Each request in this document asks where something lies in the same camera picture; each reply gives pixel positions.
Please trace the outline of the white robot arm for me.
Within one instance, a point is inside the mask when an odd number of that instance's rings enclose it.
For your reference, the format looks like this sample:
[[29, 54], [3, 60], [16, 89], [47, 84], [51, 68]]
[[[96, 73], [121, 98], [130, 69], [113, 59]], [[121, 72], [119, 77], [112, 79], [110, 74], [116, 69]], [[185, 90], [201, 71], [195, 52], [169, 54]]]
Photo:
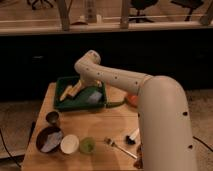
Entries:
[[85, 85], [95, 81], [138, 96], [144, 171], [198, 171], [185, 91], [173, 78], [105, 67], [90, 50], [74, 68]]

